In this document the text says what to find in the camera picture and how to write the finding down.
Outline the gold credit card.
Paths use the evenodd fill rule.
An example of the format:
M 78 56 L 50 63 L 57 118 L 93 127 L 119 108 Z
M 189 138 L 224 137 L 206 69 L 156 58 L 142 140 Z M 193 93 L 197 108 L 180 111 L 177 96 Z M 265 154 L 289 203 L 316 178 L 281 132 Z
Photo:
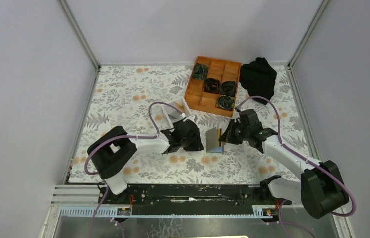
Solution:
M 218 147 L 222 147 L 221 135 L 222 135 L 222 130 L 218 129 L 216 131 L 216 143 Z

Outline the grey leather card holder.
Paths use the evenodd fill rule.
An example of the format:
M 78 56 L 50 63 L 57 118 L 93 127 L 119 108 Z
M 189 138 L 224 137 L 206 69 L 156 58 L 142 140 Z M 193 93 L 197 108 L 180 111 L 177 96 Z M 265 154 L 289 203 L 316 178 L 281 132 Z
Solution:
M 206 146 L 205 151 L 206 153 L 212 153 L 212 154 L 223 154 L 224 153 L 224 145 L 222 143 L 222 147 L 218 147 L 216 143 L 216 131 L 219 128 L 213 128 L 206 132 L 205 138 L 206 138 Z

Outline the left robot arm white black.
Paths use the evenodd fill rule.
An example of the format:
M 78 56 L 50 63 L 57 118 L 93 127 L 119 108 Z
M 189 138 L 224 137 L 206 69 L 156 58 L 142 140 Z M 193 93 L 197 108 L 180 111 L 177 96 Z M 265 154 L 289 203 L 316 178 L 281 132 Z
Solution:
M 173 128 L 157 134 L 130 134 L 122 126 L 116 126 L 89 146 L 87 154 L 109 188 L 110 198 L 122 204 L 127 201 L 129 193 L 122 169 L 133 156 L 170 154 L 181 148 L 188 152 L 204 150 L 200 130 L 190 119 L 175 122 Z

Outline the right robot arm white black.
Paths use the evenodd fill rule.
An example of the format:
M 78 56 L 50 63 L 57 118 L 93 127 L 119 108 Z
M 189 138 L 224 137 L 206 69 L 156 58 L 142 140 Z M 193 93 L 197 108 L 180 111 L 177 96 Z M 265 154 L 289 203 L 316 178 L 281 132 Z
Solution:
M 290 170 L 297 181 L 280 176 L 263 181 L 266 187 L 259 191 L 259 198 L 265 204 L 272 204 L 278 198 L 290 200 L 303 205 L 314 218 L 319 219 L 336 209 L 352 203 L 352 215 L 356 203 L 351 192 L 344 185 L 337 165 L 328 160 L 321 162 L 306 156 L 294 147 L 283 143 L 280 134 L 271 128 L 263 128 L 261 122 L 248 122 L 232 119 L 226 131 L 220 136 L 221 142 L 241 144 L 244 141 Z

